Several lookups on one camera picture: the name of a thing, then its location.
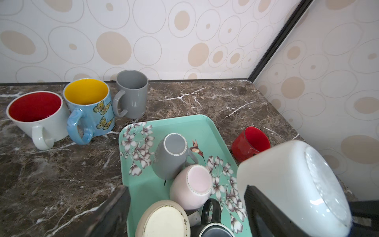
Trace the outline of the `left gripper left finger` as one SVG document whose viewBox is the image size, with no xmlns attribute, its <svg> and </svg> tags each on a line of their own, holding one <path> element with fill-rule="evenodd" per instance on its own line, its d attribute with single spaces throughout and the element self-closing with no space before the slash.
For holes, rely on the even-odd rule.
<svg viewBox="0 0 379 237">
<path fill-rule="evenodd" d="M 131 204 L 129 188 L 118 186 L 113 194 L 90 215 L 70 237 L 125 237 Z"/>
</svg>

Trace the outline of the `white mug red inside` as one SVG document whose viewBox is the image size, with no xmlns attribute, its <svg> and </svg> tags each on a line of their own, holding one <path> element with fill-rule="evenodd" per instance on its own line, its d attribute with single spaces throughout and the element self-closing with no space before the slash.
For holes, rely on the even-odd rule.
<svg viewBox="0 0 379 237">
<path fill-rule="evenodd" d="M 7 116 L 42 151 L 68 136 L 70 111 L 63 98 L 51 91 L 30 92 L 14 99 L 7 107 Z"/>
</svg>

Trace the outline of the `large white mug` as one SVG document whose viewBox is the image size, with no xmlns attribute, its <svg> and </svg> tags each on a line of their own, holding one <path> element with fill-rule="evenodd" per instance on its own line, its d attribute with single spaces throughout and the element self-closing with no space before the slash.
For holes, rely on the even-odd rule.
<svg viewBox="0 0 379 237">
<path fill-rule="evenodd" d="M 257 187 L 312 237 L 346 237 L 352 216 L 343 189 L 319 152 L 306 142 L 282 143 L 242 162 L 239 196 Z"/>
</svg>

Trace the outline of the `black mug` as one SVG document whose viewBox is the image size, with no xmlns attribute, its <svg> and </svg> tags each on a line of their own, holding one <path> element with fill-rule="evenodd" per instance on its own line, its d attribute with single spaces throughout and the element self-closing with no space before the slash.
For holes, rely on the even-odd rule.
<svg viewBox="0 0 379 237">
<path fill-rule="evenodd" d="M 209 198 L 203 206 L 200 223 L 191 227 L 191 237 L 234 237 L 232 231 L 221 223 L 221 206 Z"/>
</svg>

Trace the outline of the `tall dark grey mug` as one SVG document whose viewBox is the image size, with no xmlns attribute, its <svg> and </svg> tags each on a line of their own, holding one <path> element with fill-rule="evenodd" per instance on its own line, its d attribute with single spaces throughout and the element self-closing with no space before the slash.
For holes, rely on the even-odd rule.
<svg viewBox="0 0 379 237">
<path fill-rule="evenodd" d="M 113 98 L 113 112 L 117 117 L 137 119 L 146 112 L 148 96 L 147 76 L 136 70 L 124 70 L 117 74 L 118 92 Z"/>
</svg>

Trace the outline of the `blue butterfly mug yellow inside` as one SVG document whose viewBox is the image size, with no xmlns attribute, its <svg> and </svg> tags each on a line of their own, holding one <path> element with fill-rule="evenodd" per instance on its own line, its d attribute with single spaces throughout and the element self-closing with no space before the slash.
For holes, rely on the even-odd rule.
<svg viewBox="0 0 379 237">
<path fill-rule="evenodd" d="M 78 145 L 86 145 L 93 137 L 105 135 L 114 128 L 112 95 L 105 82 L 96 79 L 73 81 L 65 86 L 63 96 L 71 111 L 67 131 Z"/>
</svg>

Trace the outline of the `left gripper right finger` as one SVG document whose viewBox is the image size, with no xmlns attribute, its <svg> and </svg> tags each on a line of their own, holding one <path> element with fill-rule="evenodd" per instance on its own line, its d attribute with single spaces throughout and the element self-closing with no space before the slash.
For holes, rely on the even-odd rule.
<svg viewBox="0 0 379 237">
<path fill-rule="evenodd" d="M 307 237 L 299 226 L 292 222 L 257 187 L 248 185 L 244 194 L 246 211 L 254 237 Z"/>
</svg>

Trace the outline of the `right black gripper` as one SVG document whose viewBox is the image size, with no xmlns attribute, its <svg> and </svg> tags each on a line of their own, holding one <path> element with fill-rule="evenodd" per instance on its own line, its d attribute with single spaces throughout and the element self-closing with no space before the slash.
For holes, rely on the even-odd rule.
<svg viewBox="0 0 379 237">
<path fill-rule="evenodd" d="M 379 237 L 379 201 L 349 202 L 352 217 L 361 221 L 354 223 L 349 237 Z"/>
</svg>

